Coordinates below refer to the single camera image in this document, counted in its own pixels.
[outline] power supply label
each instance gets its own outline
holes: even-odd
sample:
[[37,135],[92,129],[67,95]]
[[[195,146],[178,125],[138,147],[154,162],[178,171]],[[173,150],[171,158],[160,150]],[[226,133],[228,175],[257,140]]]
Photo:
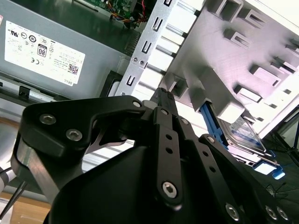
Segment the power supply label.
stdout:
[[69,86],[78,83],[85,54],[6,21],[5,60]]

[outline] circuit board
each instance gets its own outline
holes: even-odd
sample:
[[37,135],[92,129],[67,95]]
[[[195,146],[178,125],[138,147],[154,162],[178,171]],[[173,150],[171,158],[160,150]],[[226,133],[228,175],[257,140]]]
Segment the circuit board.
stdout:
[[[107,0],[84,0],[84,1],[109,11]],[[109,2],[113,6],[117,14],[125,18],[130,18],[131,15],[130,8],[131,8],[132,0],[109,0]]]

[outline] wire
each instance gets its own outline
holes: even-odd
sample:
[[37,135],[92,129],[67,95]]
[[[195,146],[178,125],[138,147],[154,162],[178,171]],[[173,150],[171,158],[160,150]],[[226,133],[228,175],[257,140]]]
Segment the wire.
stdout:
[[116,20],[119,20],[119,21],[122,21],[122,22],[131,22],[131,20],[129,19],[126,19],[125,17],[119,15],[118,13],[116,13],[115,9],[113,9],[111,3],[110,3],[110,0],[108,0],[108,9],[111,13],[111,15],[113,17],[115,17]]
[[[278,190],[279,190],[280,188],[282,188],[282,186],[284,186],[284,185],[286,185],[285,182],[284,182],[282,185],[280,185],[279,188],[278,188],[277,190],[275,190],[275,188],[273,187],[272,184],[268,184],[267,187],[265,187],[265,188],[268,189],[268,187],[271,186],[272,189],[273,189],[273,194],[274,194],[273,197],[274,197],[275,199],[277,199],[277,200],[282,200],[282,199],[288,197],[288,194],[283,194],[283,192],[278,192]],[[283,197],[277,197],[276,194],[281,194]]]
[[7,168],[7,169],[2,170],[2,171],[0,172],[0,175],[2,175],[2,174],[4,174],[4,173],[8,172],[8,171],[11,170],[11,169],[12,169],[12,168],[9,167],[9,168]]
[[21,194],[25,190],[26,186],[27,186],[27,183],[26,182],[22,182],[18,186],[17,190],[15,190],[14,194],[12,195],[12,197],[10,198],[10,200],[8,201],[8,203],[6,204],[6,206],[4,207],[3,211],[0,214],[0,222],[3,219],[3,217],[5,216],[5,214],[8,212],[8,210],[11,208],[11,206],[13,206],[13,204],[21,196]]
[[286,190],[286,191],[277,192],[277,194],[283,194],[283,193],[287,193],[287,192],[291,192],[291,191],[296,191],[296,190],[299,190],[299,188],[295,188],[293,190]]
[[293,200],[290,200],[290,199],[288,199],[288,198],[282,198],[282,200],[287,200],[287,201],[289,201],[289,202],[293,202],[293,203],[295,203],[295,204],[299,204],[299,202],[295,202],[295,201],[293,201]]

